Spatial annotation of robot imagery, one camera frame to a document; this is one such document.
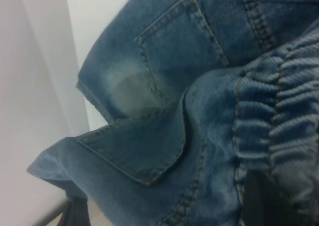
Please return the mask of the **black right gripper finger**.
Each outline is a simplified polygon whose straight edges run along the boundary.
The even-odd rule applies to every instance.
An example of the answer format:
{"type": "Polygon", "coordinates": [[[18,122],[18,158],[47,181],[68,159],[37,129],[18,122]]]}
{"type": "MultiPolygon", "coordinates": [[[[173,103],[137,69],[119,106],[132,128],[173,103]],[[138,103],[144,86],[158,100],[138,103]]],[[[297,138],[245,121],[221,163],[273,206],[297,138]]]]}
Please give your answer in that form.
{"type": "Polygon", "coordinates": [[[249,172],[245,185],[245,225],[274,226],[274,184],[263,172],[249,172]]]}

